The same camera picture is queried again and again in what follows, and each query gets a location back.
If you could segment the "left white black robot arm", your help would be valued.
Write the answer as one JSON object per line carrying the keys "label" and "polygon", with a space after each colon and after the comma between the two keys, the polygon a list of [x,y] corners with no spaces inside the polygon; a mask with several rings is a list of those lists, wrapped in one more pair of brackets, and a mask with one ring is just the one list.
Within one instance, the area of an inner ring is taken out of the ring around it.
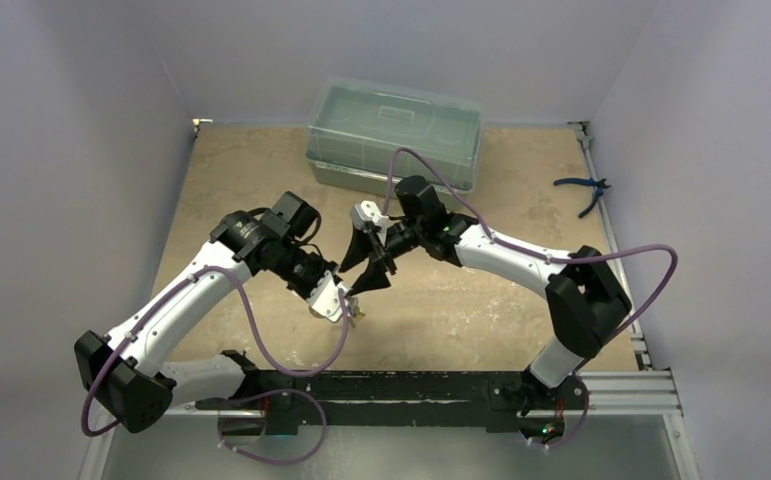
{"label": "left white black robot arm", "polygon": [[74,344],[86,397],[80,414],[84,435],[95,437],[121,425],[138,433],[171,406],[223,398],[245,409],[258,399],[259,382],[244,355],[231,352],[195,362],[169,355],[227,295],[237,292],[261,352],[244,285],[261,272],[281,279],[313,316],[349,323],[348,290],[336,263],[306,249],[322,217],[292,192],[271,207],[234,211],[209,233],[195,257],[152,301],[106,334],[87,331]]}

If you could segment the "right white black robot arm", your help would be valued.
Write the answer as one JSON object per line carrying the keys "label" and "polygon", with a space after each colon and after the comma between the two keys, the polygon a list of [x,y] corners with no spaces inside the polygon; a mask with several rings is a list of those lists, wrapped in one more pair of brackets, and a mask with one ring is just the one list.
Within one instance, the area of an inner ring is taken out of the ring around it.
{"label": "right white black robot arm", "polygon": [[398,217],[370,202],[351,210],[353,231],[339,270],[366,265],[351,293],[388,288],[397,258],[417,248],[435,260],[531,290],[547,302],[553,335],[512,393],[523,413],[556,407],[563,382],[597,356],[631,310],[615,274],[597,259],[599,251],[583,246],[576,252],[546,250],[532,257],[532,245],[483,228],[477,216],[448,210],[422,176],[400,180],[394,191],[402,209]]}

